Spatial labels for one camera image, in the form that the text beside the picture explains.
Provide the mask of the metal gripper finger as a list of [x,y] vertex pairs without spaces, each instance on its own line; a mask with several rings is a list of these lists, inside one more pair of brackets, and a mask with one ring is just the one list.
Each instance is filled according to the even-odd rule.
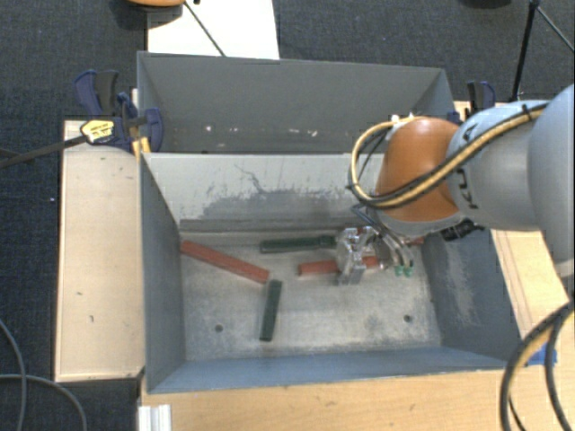
[[357,285],[360,283],[365,272],[366,265],[363,263],[346,265],[344,269],[339,272],[336,283],[338,286]]
[[362,259],[362,228],[346,228],[337,237],[336,260],[338,263],[359,263]]

